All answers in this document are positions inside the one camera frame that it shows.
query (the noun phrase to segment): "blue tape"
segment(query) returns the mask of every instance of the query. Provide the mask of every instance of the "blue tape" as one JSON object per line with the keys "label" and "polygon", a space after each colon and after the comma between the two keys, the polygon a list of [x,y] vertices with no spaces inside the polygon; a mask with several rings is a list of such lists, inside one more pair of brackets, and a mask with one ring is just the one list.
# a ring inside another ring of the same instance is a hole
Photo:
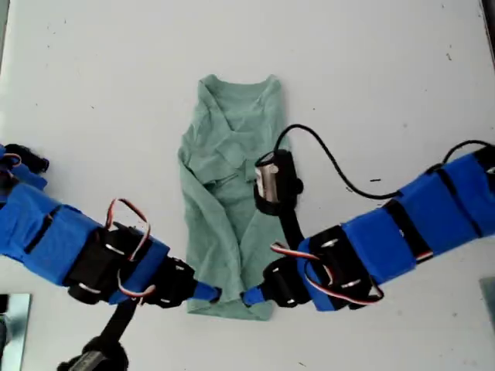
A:
{"label": "blue tape", "polygon": [[209,286],[208,284],[204,284],[203,282],[198,282],[198,285],[196,286],[194,294],[191,298],[212,301],[214,299],[217,299],[219,294],[220,292],[217,288]]}
{"label": "blue tape", "polygon": [[[4,155],[4,153],[5,147],[0,145],[0,158]],[[32,173],[24,164],[12,168],[11,173],[19,178],[19,180],[21,180],[22,182],[28,183],[30,186],[36,187],[37,189],[42,191],[48,184],[48,182],[44,178]]]}
{"label": "blue tape", "polygon": [[416,259],[385,209],[376,209],[342,225],[357,256],[378,284],[404,274]]}
{"label": "blue tape", "polygon": [[263,296],[263,292],[258,286],[254,286],[253,288],[250,288],[249,290],[245,291],[244,294],[242,295],[242,301],[246,305],[255,305],[259,303],[263,303],[266,301],[265,297]]}
{"label": "blue tape", "polygon": [[[163,262],[163,259],[169,253],[170,248],[168,246],[152,237],[150,238],[153,243],[149,247],[145,257],[139,262],[134,272],[132,272],[131,277],[122,284],[129,291],[143,292],[148,287],[149,281]],[[129,296],[116,291],[110,297],[108,304],[117,304],[128,299]]]}
{"label": "blue tape", "polygon": [[0,254],[23,260],[24,249],[38,233],[45,216],[60,205],[30,185],[16,185],[0,209]]}
{"label": "blue tape", "polygon": [[88,236],[99,227],[100,224],[79,210],[61,207],[43,238],[30,254],[25,255],[24,265],[33,273],[62,286]]}
{"label": "blue tape", "polygon": [[466,211],[484,236],[495,233],[495,195],[485,170],[474,155],[466,155],[444,166]]}
{"label": "blue tape", "polygon": [[423,174],[401,189],[396,198],[435,254],[477,238],[466,216],[438,174]]}

